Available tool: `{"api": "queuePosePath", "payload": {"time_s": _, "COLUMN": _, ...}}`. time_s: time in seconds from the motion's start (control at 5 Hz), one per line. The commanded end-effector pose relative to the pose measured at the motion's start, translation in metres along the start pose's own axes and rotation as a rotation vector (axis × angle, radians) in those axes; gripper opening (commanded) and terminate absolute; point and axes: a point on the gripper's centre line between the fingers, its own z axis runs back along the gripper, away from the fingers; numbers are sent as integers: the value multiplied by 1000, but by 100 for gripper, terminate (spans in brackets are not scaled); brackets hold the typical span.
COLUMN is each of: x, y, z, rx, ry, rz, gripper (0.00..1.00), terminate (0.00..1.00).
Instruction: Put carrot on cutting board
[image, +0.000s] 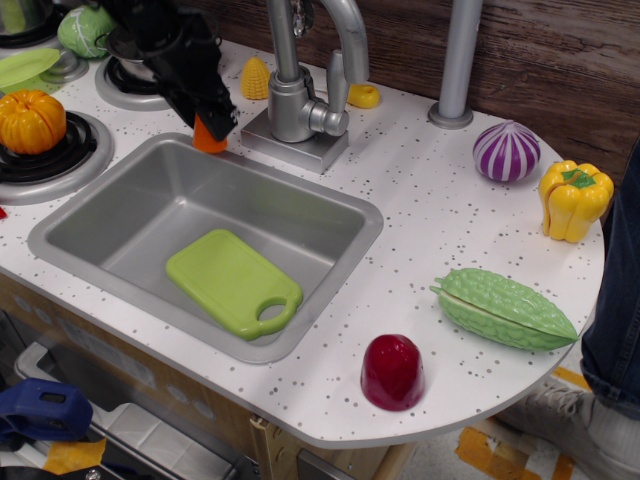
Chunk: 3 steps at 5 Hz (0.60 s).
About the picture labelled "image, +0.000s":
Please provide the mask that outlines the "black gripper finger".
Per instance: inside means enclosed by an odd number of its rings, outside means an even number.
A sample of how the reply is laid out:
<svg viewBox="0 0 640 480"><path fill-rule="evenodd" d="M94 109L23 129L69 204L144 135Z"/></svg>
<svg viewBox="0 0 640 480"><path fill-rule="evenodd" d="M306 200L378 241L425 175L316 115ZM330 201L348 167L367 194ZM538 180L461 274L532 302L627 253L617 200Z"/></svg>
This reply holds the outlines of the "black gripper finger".
<svg viewBox="0 0 640 480"><path fill-rule="evenodd" d="M232 102L200 103L197 116L216 141L224 140L238 124L238 111Z"/></svg>

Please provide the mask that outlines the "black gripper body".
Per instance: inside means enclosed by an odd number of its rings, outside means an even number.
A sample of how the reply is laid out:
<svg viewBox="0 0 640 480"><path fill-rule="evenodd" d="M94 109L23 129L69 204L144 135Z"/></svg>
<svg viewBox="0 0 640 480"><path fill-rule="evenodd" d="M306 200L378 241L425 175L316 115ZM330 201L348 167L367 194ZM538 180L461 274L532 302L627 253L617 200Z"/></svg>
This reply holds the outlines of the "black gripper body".
<svg viewBox="0 0 640 480"><path fill-rule="evenodd" d="M218 71L219 39L200 14L145 17L134 42L162 97L190 127L233 128L235 105Z"/></svg>

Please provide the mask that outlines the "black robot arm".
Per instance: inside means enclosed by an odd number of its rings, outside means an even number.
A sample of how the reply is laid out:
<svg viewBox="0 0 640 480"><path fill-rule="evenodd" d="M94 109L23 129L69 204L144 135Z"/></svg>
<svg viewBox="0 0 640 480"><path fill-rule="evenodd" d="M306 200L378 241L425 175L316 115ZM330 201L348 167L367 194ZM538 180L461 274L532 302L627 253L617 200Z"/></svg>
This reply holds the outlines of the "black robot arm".
<svg viewBox="0 0 640 480"><path fill-rule="evenodd" d="M238 111L219 73L220 41L200 11L173 1L102 1L132 37L161 96L193 127L217 141L237 126Z"/></svg>

